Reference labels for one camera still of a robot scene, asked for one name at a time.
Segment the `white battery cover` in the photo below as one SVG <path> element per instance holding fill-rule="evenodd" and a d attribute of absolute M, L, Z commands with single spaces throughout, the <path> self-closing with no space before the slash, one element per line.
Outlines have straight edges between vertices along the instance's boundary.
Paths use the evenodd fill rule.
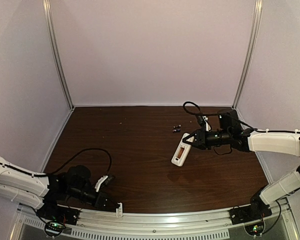
<path fill-rule="evenodd" d="M 117 208 L 115 209 L 115 215 L 117 218 L 123 217 L 123 203 L 122 202 L 117 203 Z"/>

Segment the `white remote control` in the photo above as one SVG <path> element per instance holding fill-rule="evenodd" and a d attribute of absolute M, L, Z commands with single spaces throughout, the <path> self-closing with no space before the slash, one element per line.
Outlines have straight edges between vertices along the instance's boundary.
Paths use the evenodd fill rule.
<path fill-rule="evenodd" d="M 190 150 L 191 150 L 191 145 L 188 143 L 184 143 L 183 139 L 188 137 L 190 134 L 189 133 L 184 133 L 183 136 L 181 137 L 181 140 L 178 144 L 178 147 L 171 159 L 171 163 L 178 166 L 182 167 Z"/>

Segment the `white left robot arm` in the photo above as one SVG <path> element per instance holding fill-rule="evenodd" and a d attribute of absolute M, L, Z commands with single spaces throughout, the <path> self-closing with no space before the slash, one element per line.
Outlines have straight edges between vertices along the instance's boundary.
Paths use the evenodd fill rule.
<path fill-rule="evenodd" d="M 59 201 L 74 198 L 99 211 L 114 211 L 122 203 L 111 200 L 102 188 L 114 176 L 105 174 L 95 184 L 90 181 L 91 171 L 84 165 L 39 173 L 18 167 L 0 157 L 0 196 L 36 210 L 56 206 Z"/>

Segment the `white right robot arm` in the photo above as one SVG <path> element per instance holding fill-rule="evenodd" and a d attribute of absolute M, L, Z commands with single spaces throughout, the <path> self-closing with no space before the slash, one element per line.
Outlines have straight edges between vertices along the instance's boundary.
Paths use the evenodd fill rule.
<path fill-rule="evenodd" d="M 200 128 L 184 137 L 182 142 L 200 150 L 210 150 L 223 145 L 241 152 L 273 152 L 296 156 L 300 160 L 300 130 L 261 130 L 246 125 L 239 120 L 234 109 L 220 110 L 218 117 L 220 129 L 208 129 L 208 114 L 194 113 Z M 250 200 L 251 206 L 261 208 L 300 190 L 299 166 L 282 176 L 276 182 L 268 184 Z"/>

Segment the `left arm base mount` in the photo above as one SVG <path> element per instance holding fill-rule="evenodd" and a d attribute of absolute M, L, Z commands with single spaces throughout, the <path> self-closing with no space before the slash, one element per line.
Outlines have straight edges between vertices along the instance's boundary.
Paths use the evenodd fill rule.
<path fill-rule="evenodd" d="M 60 205 L 44 204 L 34 210 L 35 215 L 43 222 L 43 231 L 50 238 L 60 236 L 68 225 L 75 226 L 79 219 L 80 210 Z"/>

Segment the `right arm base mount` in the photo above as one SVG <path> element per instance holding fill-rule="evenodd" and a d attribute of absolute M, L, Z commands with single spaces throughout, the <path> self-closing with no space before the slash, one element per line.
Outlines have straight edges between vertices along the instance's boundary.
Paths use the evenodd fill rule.
<path fill-rule="evenodd" d="M 251 197 L 249 205 L 234 206 L 228 212 L 233 225 L 249 223 L 244 229 L 252 237 L 266 232 L 265 217 L 272 215 L 270 206 L 261 200 L 260 191 Z"/>

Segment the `right aluminium corner post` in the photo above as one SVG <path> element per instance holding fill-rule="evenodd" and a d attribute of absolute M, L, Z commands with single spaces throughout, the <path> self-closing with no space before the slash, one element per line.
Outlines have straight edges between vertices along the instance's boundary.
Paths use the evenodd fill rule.
<path fill-rule="evenodd" d="M 239 84 L 237 87 L 236 95 L 232 104 L 233 108 L 237 108 L 241 99 L 241 96 L 243 94 L 244 86 L 247 81 L 248 73 L 250 70 L 250 66 L 252 63 L 252 58 L 254 54 L 254 50 L 256 47 L 256 43 L 258 40 L 258 35 L 260 31 L 260 25 L 261 25 L 261 19 L 262 19 L 262 13 L 263 13 L 263 1 L 262 0 L 256 0 L 253 16 L 252 16 L 252 23 L 251 23 L 251 30 L 249 35 L 249 41 L 247 45 L 247 51 L 245 55 L 245 59 L 243 62 L 243 68 L 241 71 Z"/>

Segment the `aluminium corner post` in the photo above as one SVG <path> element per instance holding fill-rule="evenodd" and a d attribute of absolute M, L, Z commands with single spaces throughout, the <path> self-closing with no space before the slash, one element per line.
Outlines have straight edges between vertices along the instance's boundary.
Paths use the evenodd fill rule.
<path fill-rule="evenodd" d="M 60 52 L 57 43 L 57 36 L 53 22 L 52 8 L 50 0 L 43 0 L 43 11 L 45 16 L 45 21 L 47 25 L 47 31 L 49 36 L 49 41 L 51 45 L 52 56 L 56 68 L 56 72 L 58 75 L 58 79 L 60 82 L 60 86 L 67 104 L 67 107 L 72 110 L 74 108 L 74 104 L 70 95 L 69 87 L 66 82 L 65 73 L 62 66 L 62 61 L 60 57 Z"/>
<path fill-rule="evenodd" d="M 241 71 L 239 84 L 237 87 L 236 95 L 232 104 L 233 108 L 237 108 L 241 99 L 241 96 L 243 94 L 244 86 L 247 81 L 248 73 L 250 70 L 250 66 L 252 63 L 252 58 L 254 54 L 254 50 L 256 47 L 256 43 L 258 40 L 258 35 L 260 31 L 260 25 L 261 25 L 261 19 L 262 19 L 262 13 L 263 13 L 263 1 L 262 0 L 256 0 L 253 16 L 252 16 L 252 23 L 251 23 L 251 30 L 249 35 L 249 41 L 247 45 L 247 51 L 245 55 L 245 59 L 243 62 L 243 68 Z"/>

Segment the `left aluminium corner post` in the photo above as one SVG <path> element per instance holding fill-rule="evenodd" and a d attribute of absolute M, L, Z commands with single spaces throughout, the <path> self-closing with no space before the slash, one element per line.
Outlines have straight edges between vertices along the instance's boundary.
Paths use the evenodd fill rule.
<path fill-rule="evenodd" d="M 60 82 L 60 86 L 67 104 L 67 107 L 72 110 L 74 108 L 74 104 L 70 95 L 69 87 L 66 82 L 65 73 L 62 66 L 62 61 L 60 57 L 60 52 L 57 43 L 57 36 L 53 22 L 52 8 L 50 0 L 43 0 L 43 11 L 45 16 L 45 21 L 47 25 L 47 31 L 49 36 L 49 41 L 51 45 L 52 56 L 56 68 L 56 72 L 58 75 L 58 79 Z"/>

